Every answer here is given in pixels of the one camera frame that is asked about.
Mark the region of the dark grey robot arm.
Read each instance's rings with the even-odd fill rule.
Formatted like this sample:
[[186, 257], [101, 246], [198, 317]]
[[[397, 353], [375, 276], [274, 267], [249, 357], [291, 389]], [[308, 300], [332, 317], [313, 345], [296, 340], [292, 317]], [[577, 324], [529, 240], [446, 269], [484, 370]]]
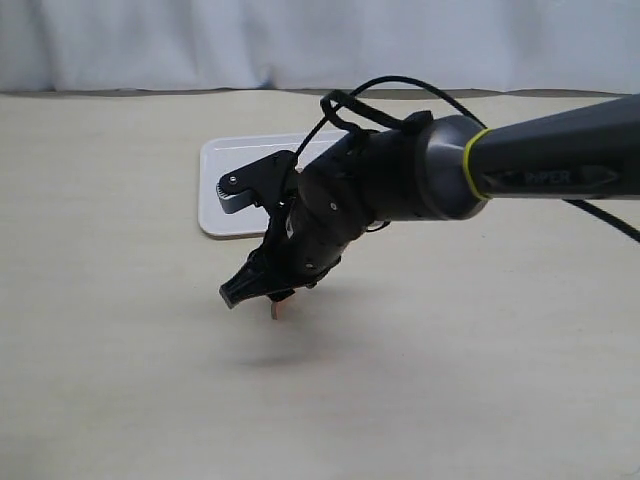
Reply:
[[228, 214], [269, 217], [261, 244], [220, 287], [229, 307], [311, 288], [347, 246], [394, 221], [453, 221], [494, 198], [639, 196], [639, 99], [631, 95], [496, 129], [468, 115], [398, 119], [335, 90], [320, 102], [341, 138], [304, 167], [280, 150], [222, 176]]

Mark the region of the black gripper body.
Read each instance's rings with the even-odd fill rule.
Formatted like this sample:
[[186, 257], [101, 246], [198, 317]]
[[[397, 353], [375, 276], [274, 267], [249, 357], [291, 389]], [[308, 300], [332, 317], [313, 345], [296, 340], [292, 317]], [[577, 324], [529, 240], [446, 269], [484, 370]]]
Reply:
[[263, 205], [269, 226], [260, 246], [262, 295], [291, 295], [317, 284], [373, 222], [359, 198], [296, 194]]

